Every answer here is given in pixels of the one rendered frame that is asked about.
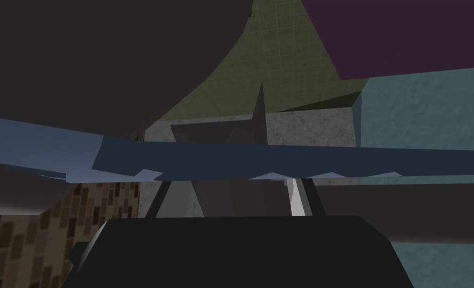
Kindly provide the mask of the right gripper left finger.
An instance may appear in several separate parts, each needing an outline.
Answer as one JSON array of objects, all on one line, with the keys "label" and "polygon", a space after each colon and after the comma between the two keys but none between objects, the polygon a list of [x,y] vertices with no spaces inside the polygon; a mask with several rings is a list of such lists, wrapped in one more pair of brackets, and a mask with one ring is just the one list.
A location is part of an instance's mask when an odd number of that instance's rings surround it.
[{"label": "right gripper left finger", "polygon": [[[147,213],[161,182],[144,183],[144,212]],[[203,212],[191,182],[176,181],[171,184],[168,193],[157,214],[158,218],[203,217]]]}]

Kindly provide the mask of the dark purple block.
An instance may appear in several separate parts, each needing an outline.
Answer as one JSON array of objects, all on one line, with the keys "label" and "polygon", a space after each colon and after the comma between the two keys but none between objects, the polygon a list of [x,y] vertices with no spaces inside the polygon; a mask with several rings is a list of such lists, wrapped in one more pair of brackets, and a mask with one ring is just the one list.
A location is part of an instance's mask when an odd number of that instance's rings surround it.
[{"label": "dark purple block", "polygon": [[474,68],[474,0],[301,0],[340,79]]}]

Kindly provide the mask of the blue flat slab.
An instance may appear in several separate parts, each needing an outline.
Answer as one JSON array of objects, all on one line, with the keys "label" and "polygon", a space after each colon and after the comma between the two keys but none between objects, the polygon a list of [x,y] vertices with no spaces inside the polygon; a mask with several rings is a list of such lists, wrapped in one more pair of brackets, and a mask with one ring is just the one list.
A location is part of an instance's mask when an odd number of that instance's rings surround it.
[{"label": "blue flat slab", "polygon": [[142,142],[0,119],[0,165],[68,183],[474,175],[474,150]]}]

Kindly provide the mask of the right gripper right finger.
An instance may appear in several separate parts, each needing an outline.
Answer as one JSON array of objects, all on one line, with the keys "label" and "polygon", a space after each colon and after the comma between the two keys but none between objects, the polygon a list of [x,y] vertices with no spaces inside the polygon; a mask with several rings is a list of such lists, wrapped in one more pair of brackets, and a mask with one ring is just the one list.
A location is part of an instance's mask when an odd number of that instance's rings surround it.
[{"label": "right gripper right finger", "polygon": [[312,179],[289,178],[285,185],[294,217],[324,217],[326,213]]}]

